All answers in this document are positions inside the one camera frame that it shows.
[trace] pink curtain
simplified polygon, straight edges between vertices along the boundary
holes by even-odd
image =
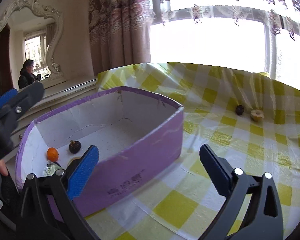
[[[149,0],[89,0],[94,73],[150,62]]]

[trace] plastic tablecloth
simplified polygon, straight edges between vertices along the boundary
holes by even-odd
[[[208,143],[247,174],[273,175],[283,212],[284,236],[300,221],[300,91],[259,73],[218,66],[148,63],[98,75],[98,90],[130,86],[160,93],[185,107],[180,158],[119,202],[86,217],[102,240],[198,239],[225,198],[199,160]],[[237,105],[245,112],[235,114]],[[263,122],[250,119],[264,111]],[[230,231],[239,229],[247,196]]]

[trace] purple box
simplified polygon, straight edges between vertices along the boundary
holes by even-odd
[[[82,216],[99,211],[179,157],[183,109],[159,94],[116,87],[52,110],[33,120],[21,140],[16,159],[18,189],[29,173],[42,177],[49,147],[58,150],[58,163],[66,169],[71,159],[93,144],[100,152],[99,163],[74,203]],[[69,152],[70,140],[81,142],[79,153]]]

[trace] mangosteen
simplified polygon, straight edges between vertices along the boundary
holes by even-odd
[[[69,151],[73,154],[76,154],[80,151],[81,149],[81,142],[79,141],[70,141],[69,144]]]
[[[235,113],[237,115],[242,115],[244,112],[244,107],[242,105],[237,106],[237,108],[235,109]]]

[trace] dried fruit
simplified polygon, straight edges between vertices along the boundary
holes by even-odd
[[[73,162],[74,160],[78,160],[78,159],[80,159],[81,157],[79,157],[79,156],[76,156],[76,157],[73,157],[69,162],[68,162],[68,166],[67,167],[69,167],[69,165],[71,164],[71,162]]]
[[[79,141],[70,141],[69,151],[73,154],[76,154],[81,149],[81,143]]]
[[[265,115],[262,110],[256,109],[251,111],[251,119],[255,122],[260,122],[264,119]]]
[[[242,115],[243,112],[244,112],[244,107],[243,107],[242,105],[238,105],[238,106],[236,107],[236,109],[235,109],[235,113],[236,113],[237,115]]]
[[[51,162],[56,162],[59,159],[59,153],[56,148],[49,148],[47,151],[47,158]]]

